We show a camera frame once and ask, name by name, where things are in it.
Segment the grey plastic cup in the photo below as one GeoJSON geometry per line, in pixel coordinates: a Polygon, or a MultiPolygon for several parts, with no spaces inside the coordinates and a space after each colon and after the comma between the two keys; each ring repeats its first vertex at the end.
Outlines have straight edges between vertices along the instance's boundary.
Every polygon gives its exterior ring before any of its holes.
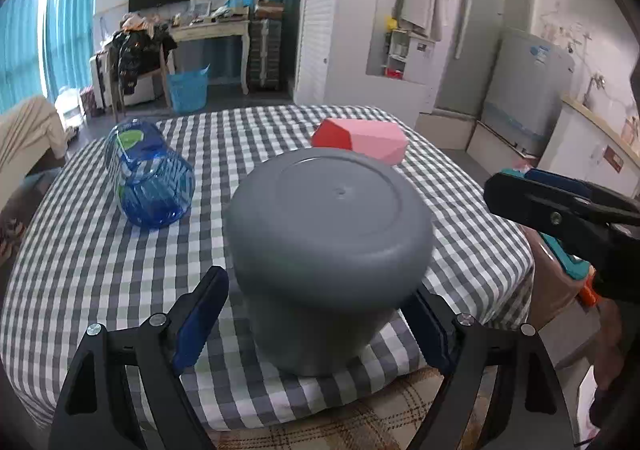
{"type": "Polygon", "coordinates": [[[434,242],[404,175],[335,148],[256,165],[224,211],[224,237],[258,349],[299,376],[361,354],[419,288],[434,242]]]}

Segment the pink faceted cup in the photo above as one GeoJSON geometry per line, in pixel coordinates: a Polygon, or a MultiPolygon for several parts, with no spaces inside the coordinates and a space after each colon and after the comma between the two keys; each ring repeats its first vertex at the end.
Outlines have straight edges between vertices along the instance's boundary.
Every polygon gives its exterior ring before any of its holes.
{"type": "Polygon", "coordinates": [[[409,140],[396,123],[326,118],[314,131],[310,144],[316,148],[349,150],[396,165],[404,160],[409,140]]]}

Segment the teal stool seat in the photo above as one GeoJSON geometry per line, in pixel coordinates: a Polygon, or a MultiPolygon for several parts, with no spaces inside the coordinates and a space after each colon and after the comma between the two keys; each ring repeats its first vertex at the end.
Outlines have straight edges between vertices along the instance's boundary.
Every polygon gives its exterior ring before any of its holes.
{"type": "MultiPolygon", "coordinates": [[[[523,172],[516,169],[503,169],[501,170],[501,173],[518,178],[524,178],[527,171],[523,172]]],[[[532,237],[532,240],[529,240],[529,244],[534,245],[541,243],[544,254],[546,254],[549,259],[554,257],[562,267],[564,273],[567,274],[570,279],[582,281],[587,278],[589,273],[589,263],[579,257],[568,254],[558,239],[555,239],[546,233],[538,233],[538,231],[532,230],[524,225],[521,225],[521,229],[526,236],[532,237]]]]}

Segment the white washing machine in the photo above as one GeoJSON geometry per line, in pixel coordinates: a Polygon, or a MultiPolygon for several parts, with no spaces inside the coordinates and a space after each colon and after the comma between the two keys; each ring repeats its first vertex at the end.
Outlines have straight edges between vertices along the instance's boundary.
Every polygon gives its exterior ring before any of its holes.
{"type": "Polygon", "coordinates": [[[575,62],[567,51],[518,29],[503,32],[480,116],[514,148],[540,157],[570,90],[575,62]]]}

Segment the blue plastic bottle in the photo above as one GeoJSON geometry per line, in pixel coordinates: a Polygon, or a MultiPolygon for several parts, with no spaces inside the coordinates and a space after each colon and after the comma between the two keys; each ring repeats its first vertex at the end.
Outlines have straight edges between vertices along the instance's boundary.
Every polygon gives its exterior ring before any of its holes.
{"type": "Polygon", "coordinates": [[[104,167],[130,223],[160,229],[189,212],[193,167],[168,145],[154,123],[130,119],[115,125],[105,140],[104,167]]]}

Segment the white wardrobe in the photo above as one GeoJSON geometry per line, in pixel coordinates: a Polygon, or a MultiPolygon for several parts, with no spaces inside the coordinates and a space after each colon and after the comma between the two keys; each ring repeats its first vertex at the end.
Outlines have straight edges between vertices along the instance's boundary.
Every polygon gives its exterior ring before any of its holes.
{"type": "Polygon", "coordinates": [[[435,108],[461,1],[444,1],[440,40],[411,43],[409,75],[399,80],[382,73],[385,17],[395,0],[300,0],[294,102],[375,106],[415,125],[435,108]]]}

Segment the bed with beige blanket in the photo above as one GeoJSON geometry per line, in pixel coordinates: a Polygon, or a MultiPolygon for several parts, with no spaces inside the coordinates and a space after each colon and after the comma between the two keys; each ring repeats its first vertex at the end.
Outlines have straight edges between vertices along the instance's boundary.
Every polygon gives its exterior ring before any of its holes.
{"type": "Polygon", "coordinates": [[[48,150],[56,160],[63,159],[67,152],[67,136],[58,113],[46,97],[26,98],[2,114],[1,207],[48,150]]]}

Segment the black drawer cabinet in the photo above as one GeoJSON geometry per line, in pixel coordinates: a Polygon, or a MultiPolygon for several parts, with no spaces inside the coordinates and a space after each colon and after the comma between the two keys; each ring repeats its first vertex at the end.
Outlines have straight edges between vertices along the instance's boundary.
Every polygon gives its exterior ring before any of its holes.
{"type": "Polygon", "coordinates": [[[247,83],[253,90],[280,88],[282,22],[259,19],[250,22],[250,54],[247,83]]]}

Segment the blue laundry basket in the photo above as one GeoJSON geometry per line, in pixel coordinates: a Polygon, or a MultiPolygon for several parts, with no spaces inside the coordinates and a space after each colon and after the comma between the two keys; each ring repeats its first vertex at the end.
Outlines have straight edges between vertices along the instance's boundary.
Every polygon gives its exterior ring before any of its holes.
{"type": "Polygon", "coordinates": [[[209,66],[168,76],[171,108],[175,113],[192,113],[206,106],[209,66]]]}

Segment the wooden chair with clothes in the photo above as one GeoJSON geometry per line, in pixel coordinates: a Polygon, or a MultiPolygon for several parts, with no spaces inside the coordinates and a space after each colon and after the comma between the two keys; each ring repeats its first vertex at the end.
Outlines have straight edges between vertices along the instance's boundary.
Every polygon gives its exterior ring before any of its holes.
{"type": "Polygon", "coordinates": [[[168,58],[176,48],[168,20],[158,16],[147,18],[138,13],[122,16],[118,30],[104,45],[116,122],[126,115],[125,97],[134,94],[139,80],[146,77],[160,77],[166,113],[171,113],[168,58]]]}

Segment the cream wooden desk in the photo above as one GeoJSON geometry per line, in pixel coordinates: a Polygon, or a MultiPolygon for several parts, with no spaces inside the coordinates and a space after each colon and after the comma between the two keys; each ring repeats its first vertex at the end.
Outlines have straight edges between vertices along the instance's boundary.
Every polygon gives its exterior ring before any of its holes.
{"type": "Polygon", "coordinates": [[[248,94],[247,67],[248,57],[250,57],[250,21],[248,19],[179,26],[171,28],[169,33],[176,43],[239,36],[242,40],[240,82],[243,94],[248,94]]]}

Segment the blue window curtain left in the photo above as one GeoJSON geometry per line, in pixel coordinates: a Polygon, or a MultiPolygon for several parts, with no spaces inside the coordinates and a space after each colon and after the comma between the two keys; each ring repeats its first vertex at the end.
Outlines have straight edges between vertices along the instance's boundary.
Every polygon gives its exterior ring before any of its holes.
{"type": "Polygon", "coordinates": [[[91,83],[96,0],[1,0],[1,111],[91,83]]]}

